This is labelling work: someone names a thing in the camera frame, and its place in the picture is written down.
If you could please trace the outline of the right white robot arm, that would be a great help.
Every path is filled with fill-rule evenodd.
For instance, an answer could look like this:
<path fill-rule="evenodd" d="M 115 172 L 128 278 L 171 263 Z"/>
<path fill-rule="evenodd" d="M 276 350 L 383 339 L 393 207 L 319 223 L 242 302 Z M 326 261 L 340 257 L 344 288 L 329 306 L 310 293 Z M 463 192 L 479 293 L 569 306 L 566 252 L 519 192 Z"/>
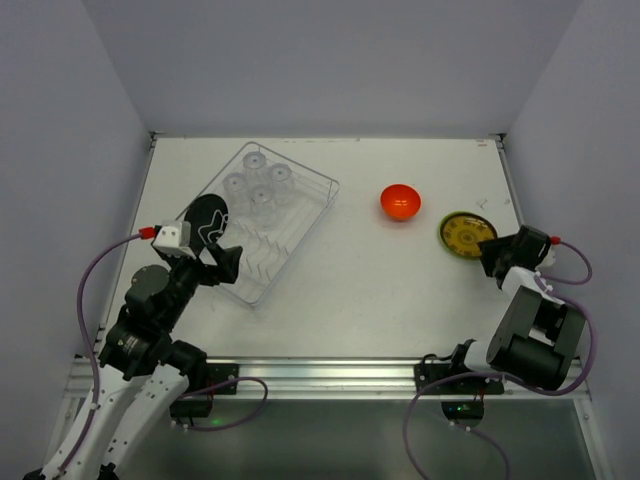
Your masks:
<path fill-rule="evenodd" d="M 559 243 L 526 225 L 479 243 L 485 275 L 510 300 L 488 344 L 486 364 L 542 391 L 564 383 L 586 323 L 577 307 L 552 293 L 539 271 Z"/>

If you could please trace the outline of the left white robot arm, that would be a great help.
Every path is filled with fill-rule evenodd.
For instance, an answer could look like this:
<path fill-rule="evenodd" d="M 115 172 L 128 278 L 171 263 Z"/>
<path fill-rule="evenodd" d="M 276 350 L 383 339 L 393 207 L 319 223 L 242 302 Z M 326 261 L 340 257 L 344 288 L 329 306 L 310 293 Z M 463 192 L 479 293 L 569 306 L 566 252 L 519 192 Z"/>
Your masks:
<path fill-rule="evenodd" d="M 206 250 L 212 265 L 196 256 L 164 255 L 163 265 L 139 269 L 116 323 L 98 356 L 89 358 L 93 386 L 66 439 L 29 479 L 95 479 L 111 452 L 120 461 L 150 422 L 188 389 L 206 384 L 207 355 L 171 332 L 199 286 L 237 280 L 242 247 Z"/>

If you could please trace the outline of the black plate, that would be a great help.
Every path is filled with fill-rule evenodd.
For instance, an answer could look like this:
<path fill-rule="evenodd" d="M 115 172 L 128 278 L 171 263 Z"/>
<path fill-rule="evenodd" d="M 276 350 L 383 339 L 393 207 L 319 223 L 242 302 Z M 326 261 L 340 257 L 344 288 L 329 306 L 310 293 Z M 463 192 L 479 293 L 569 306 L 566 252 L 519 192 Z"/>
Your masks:
<path fill-rule="evenodd" d="M 187 207 L 183 219 L 190 225 L 189 247 L 199 256 L 210 243 L 215 243 L 225 232 L 229 209 L 222 197 L 205 194 Z"/>

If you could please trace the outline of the orange plastic bowl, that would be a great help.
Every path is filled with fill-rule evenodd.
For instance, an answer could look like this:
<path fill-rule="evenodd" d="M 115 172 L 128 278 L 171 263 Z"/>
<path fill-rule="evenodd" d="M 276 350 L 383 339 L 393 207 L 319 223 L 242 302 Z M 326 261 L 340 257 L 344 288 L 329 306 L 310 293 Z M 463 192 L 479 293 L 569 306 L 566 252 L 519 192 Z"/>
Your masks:
<path fill-rule="evenodd" d="M 380 206 L 389 218 L 407 221 L 420 212 L 422 199 L 413 187 L 406 184 L 393 184 L 381 192 Z"/>

